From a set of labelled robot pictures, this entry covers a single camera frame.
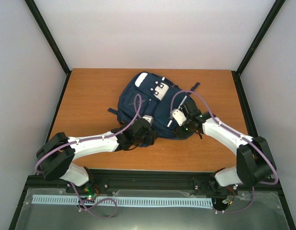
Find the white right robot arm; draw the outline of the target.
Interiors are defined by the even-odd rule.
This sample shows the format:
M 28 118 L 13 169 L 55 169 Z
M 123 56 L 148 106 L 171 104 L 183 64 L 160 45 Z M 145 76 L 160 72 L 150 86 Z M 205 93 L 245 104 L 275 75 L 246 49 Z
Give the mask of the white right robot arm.
M 207 135 L 235 154 L 235 167 L 220 169 L 212 176 L 217 186 L 244 184 L 253 187 L 266 183 L 268 177 L 275 175 L 276 167 L 265 138 L 244 135 L 223 123 L 214 114 L 202 113 L 191 101 L 172 110 L 171 116 L 178 124 L 175 128 L 178 137 L 185 137 L 191 132 Z

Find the navy blue student backpack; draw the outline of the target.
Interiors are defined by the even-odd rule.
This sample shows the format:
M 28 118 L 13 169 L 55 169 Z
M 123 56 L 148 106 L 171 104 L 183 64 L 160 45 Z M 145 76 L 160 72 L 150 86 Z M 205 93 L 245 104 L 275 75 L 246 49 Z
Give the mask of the navy blue student backpack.
M 143 71 L 134 76 L 121 93 L 118 109 L 108 108 L 108 111 L 117 116 L 120 124 L 129 123 L 135 116 L 135 108 L 139 106 L 139 100 L 134 102 L 135 95 L 139 94 L 142 98 L 139 116 L 150 115 L 154 118 L 152 129 L 156 131 L 157 136 L 182 140 L 173 132 L 178 124 L 171 118 L 171 110 L 179 109 L 183 103 L 193 99 L 189 92 L 176 94 L 179 91 L 181 89 L 169 79 Z

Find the black left frame post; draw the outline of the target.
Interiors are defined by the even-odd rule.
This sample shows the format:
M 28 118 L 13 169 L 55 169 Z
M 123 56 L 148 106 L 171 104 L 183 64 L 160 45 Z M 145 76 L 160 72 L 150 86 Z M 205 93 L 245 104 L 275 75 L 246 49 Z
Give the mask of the black left frame post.
M 52 52 L 54 53 L 58 63 L 60 64 L 63 72 L 66 76 L 69 76 L 71 74 L 71 70 L 68 66 L 68 64 L 65 61 L 65 58 L 63 57 L 47 23 L 45 22 L 37 4 L 34 0 L 24 0 L 29 11 L 31 12 L 34 20 L 36 21 L 38 27 L 40 28 L 44 38 L 46 39 L 47 43 L 49 44 Z

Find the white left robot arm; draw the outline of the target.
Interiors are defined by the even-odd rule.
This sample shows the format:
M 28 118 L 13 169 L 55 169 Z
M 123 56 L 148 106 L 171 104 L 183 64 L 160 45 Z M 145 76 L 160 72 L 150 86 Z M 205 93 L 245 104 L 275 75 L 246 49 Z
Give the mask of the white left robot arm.
M 153 118 L 146 115 L 104 134 L 81 138 L 57 133 L 36 153 L 35 170 L 47 181 L 62 179 L 89 193 L 94 187 L 92 175 L 86 167 L 80 167 L 74 161 L 92 154 L 153 145 L 157 136 L 152 130 L 152 122 Z

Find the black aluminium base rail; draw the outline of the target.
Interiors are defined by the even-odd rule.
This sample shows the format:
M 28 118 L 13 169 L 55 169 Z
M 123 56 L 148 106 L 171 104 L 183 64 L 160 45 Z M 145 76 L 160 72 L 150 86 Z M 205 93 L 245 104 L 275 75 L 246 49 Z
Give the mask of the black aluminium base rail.
M 80 194 L 98 191 L 108 196 L 119 190 L 182 191 L 203 196 L 234 194 L 232 185 L 223 188 L 212 182 L 210 172 L 157 172 L 91 169 L 92 177 L 86 184 L 76 187 Z

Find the black frame post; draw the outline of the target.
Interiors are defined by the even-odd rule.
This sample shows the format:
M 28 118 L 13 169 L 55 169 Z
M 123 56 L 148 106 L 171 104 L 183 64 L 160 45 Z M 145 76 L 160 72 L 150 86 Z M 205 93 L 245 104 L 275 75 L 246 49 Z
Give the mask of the black frame post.
M 47 23 L 45 22 L 37 4 L 34 0 L 24 0 L 29 11 L 31 12 L 34 20 L 36 21 L 38 27 L 40 28 L 44 38 L 46 39 L 47 43 L 49 44 L 52 52 L 54 53 L 58 63 L 60 64 L 63 72 L 66 76 L 69 76 L 71 74 L 71 70 L 68 66 L 68 64 L 65 61 L 65 58 L 63 57 Z
M 260 26 L 257 34 L 255 35 L 251 45 L 249 46 L 247 52 L 245 53 L 241 63 L 239 64 L 236 74 L 240 77 L 243 71 L 246 69 L 248 63 L 250 62 L 251 58 L 253 57 L 255 51 L 259 47 L 261 41 L 265 37 L 266 33 L 268 32 L 270 26 L 272 25 L 273 21 L 277 17 L 278 13 L 280 12 L 281 8 L 283 7 L 286 0 L 276 0 L 271 9 L 269 10 L 267 16 L 265 17 L 262 25 Z

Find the black right frame post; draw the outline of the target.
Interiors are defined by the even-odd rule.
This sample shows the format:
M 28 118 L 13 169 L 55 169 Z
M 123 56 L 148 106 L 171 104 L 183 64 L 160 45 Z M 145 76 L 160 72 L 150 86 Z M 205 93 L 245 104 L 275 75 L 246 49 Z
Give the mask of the black right frame post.
M 245 53 L 241 63 L 239 64 L 236 74 L 240 77 L 243 71 L 246 69 L 248 63 L 250 62 L 251 58 L 253 57 L 255 51 L 259 47 L 261 41 L 265 37 L 266 33 L 268 32 L 270 26 L 272 25 L 273 21 L 277 17 L 278 13 L 280 12 L 281 8 L 283 7 L 286 0 L 276 0 L 271 9 L 269 10 L 267 16 L 265 17 L 262 25 L 260 26 L 257 34 L 255 35 L 251 45 L 249 46 L 247 52 Z

